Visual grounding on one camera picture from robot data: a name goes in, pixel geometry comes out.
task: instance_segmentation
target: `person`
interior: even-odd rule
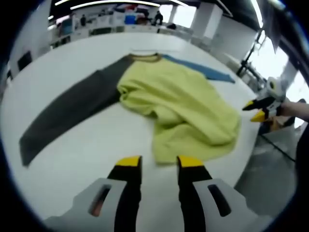
[[[157,11],[156,12],[156,15],[154,17],[154,22],[153,22],[153,26],[159,24],[159,25],[162,25],[163,23],[163,15],[160,13],[160,11]]]
[[[284,101],[281,104],[281,115],[298,117],[309,122],[309,104],[303,102]]]
[[[86,26],[86,16],[83,14],[83,16],[81,17],[81,26],[84,27]]]
[[[71,18],[72,18],[72,28],[73,30],[77,30],[79,27],[80,20],[77,18],[75,13],[71,14]]]

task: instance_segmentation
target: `floor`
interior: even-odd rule
[[[280,142],[275,144],[280,148],[284,145]],[[274,218],[287,205],[295,187],[295,164],[259,137],[235,189],[245,196],[248,207],[255,213]]]

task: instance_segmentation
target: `dark gray sleeve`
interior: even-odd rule
[[[124,57],[95,71],[53,100],[19,141],[23,165],[28,166],[50,142],[78,123],[118,102],[117,83],[132,62]]]

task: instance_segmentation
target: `white wall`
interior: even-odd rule
[[[221,52],[227,53],[238,60],[242,60],[251,49],[257,32],[222,16],[211,45]]]
[[[149,7],[149,18],[154,18],[156,15],[156,12],[159,10],[159,7]]]
[[[194,32],[194,35],[203,37],[206,29],[206,25],[211,17],[211,13],[214,8],[214,4],[211,3],[203,3],[196,10],[194,19],[191,25],[191,29]]]
[[[10,67],[13,77],[19,73],[17,61],[31,51],[32,59],[39,56],[39,50],[48,43],[47,27],[51,0],[45,0],[27,19],[19,32],[10,53]]]
[[[204,36],[206,36],[207,38],[211,38],[211,39],[214,37],[214,35],[215,35],[215,33],[218,29],[218,26],[220,24],[220,20],[222,18],[222,13],[223,13],[223,11],[221,10],[220,7],[218,7],[217,5],[213,6],[211,17],[208,21]]]

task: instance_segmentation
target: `white tabletop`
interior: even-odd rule
[[[30,164],[22,166],[18,141],[54,98],[96,69],[136,50],[153,50],[228,73],[235,84],[210,81],[241,115],[235,149],[205,162],[213,178],[234,186],[253,150],[259,124],[256,112],[241,108],[255,94],[231,70],[188,42],[170,35],[117,33],[82,39],[52,50],[29,64],[5,92],[0,126],[4,150],[22,195],[42,219],[60,216],[75,195],[106,177],[121,158],[142,155],[142,200],[137,231],[183,231],[176,166],[157,166],[151,153],[154,122],[119,103],[75,126],[50,143]]]

